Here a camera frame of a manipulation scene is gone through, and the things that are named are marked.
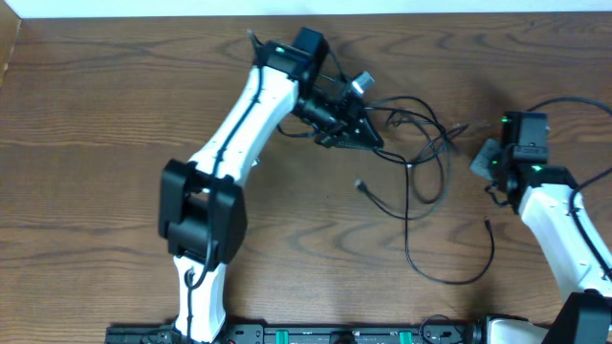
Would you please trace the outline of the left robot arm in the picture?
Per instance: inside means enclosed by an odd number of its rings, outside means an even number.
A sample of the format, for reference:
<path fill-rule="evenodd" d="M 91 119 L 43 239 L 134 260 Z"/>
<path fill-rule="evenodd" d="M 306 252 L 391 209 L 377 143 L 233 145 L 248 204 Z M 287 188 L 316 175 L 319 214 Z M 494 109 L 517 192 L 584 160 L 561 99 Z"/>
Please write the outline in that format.
<path fill-rule="evenodd" d="M 383 147 L 363 101 L 374 84 L 368 72 L 338 74 L 336 94 L 317 87 L 331 55 L 322 33 L 303 28 L 290 45 L 263 43 L 253 33 L 249 40 L 249 77 L 229 114 L 188 161 L 169 161 L 161 175 L 158 232 L 179 278 L 176 343 L 212 343 L 224 328 L 227 267 L 248 226 L 244 187 L 285 117 L 311 126 L 311 138 L 326 148 Z"/>

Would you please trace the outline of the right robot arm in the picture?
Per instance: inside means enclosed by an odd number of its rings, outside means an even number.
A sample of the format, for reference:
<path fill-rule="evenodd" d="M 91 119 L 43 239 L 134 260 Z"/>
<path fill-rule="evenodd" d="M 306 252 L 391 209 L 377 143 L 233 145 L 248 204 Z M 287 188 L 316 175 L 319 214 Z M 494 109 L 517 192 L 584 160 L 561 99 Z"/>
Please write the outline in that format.
<path fill-rule="evenodd" d="M 506 195 L 534 234 L 563 306 L 548 328 L 486 315 L 468 328 L 468 343 L 604 343 L 611 332 L 611 252 L 584 208 L 581 184 L 548 163 L 548 132 L 545 114 L 508 112 L 500 140 L 487 140 L 471 169 Z"/>

